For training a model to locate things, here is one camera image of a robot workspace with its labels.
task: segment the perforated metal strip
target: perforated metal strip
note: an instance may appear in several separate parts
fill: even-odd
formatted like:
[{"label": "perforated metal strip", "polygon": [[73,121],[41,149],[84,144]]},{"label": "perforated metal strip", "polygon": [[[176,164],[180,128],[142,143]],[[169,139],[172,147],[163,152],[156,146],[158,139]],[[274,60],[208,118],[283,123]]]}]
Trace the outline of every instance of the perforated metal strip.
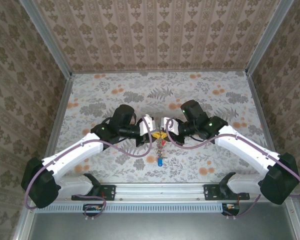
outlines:
[{"label": "perforated metal strip", "polygon": [[[83,203],[53,203],[37,209],[35,213],[82,213],[83,205]],[[222,213],[222,211],[222,203],[107,203],[104,213]]]}]

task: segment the yellow object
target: yellow object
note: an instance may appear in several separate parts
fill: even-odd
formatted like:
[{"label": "yellow object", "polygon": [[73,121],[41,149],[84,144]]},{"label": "yellow object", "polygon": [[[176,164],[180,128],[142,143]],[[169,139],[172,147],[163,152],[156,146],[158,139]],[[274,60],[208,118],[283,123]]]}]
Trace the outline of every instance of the yellow object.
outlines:
[{"label": "yellow object", "polygon": [[165,139],[168,135],[165,132],[154,132],[152,133],[152,136],[156,139]]}]

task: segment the patterned floor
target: patterned floor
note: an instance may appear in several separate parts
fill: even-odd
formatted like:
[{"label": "patterned floor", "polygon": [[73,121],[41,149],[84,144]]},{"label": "patterned floor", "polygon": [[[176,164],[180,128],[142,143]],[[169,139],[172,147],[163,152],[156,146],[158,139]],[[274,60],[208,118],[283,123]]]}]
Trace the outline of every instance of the patterned floor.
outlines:
[{"label": "patterned floor", "polygon": [[[198,101],[209,116],[219,116],[246,137],[265,146],[265,138],[244,72],[152,72],[73,75],[74,84],[62,123],[57,151],[72,145],[96,124],[112,116],[120,104],[135,109],[137,119],[149,114],[159,120],[185,120],[180,105]],[[197,142],[186,139],[185,146]],[[118,144],[142,154],[133,140]],[[163,166],[157,164],[156,144],[146,157],[132,158],[109,148],[87,158],[68,173],[91,173],[103,183],[218,182],[227,173],[255,173],[245,161],[213,144],[196,150],[165,145]]]}]

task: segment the floral wallpaper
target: floral wallpaper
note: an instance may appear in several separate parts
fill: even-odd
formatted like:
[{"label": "floral wallpaper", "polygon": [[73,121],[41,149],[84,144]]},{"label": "floral wallpaper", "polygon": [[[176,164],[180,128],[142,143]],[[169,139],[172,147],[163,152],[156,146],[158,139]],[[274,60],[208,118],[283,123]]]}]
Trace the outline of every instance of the floral wallpaper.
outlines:
[{"label": "floral wallpaper", "polygon": [[13,236],[23,171],[45,154],[64,85],[19,1],[0,0],[0,240]]},{"label": "floral wallpaper", "polygon": [[275,148],[300,172],[300,0],[295,0],[252,75]]},{"label": "floral wallpaper", "polygon": [[[152,72],[75,74],[72,93],[62,123],[57,150],[74,144],[121,104],[135,109],[137,119],[149,114],[161,117],[185,117],[180,109],[188,100],[198,101],[209,116],[219,116],[240,133],[265,146],[265,138],[255,103],[243,71],[230,72]],[[187,138],[186,146],[198,142]],[[140,155],[147,144],[136,148],[134,140],[117,144]],[[255,170],[228,150],[208,144],[188,151],[167,142],[163,166],[157,164],[154,143],[146,157],[133,158],[112,149],[93,155],[68,173],[93,174],[103,183],[179,183],[217,182],[227,173],[252,174]]]},{"label": "floral wallpaper", "polygon": [[244,69],[279,0],[34,0],[75,73]]}]

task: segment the blue object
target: blue object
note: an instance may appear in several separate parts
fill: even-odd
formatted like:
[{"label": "blue object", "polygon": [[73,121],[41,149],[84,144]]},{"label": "blue object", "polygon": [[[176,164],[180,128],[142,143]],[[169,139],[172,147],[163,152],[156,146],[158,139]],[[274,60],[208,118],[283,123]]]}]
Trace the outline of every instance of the blue object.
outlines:
[{"label": "blue object", "polygon": [[162,167],[162,158],[158,158],[158,166]]}]

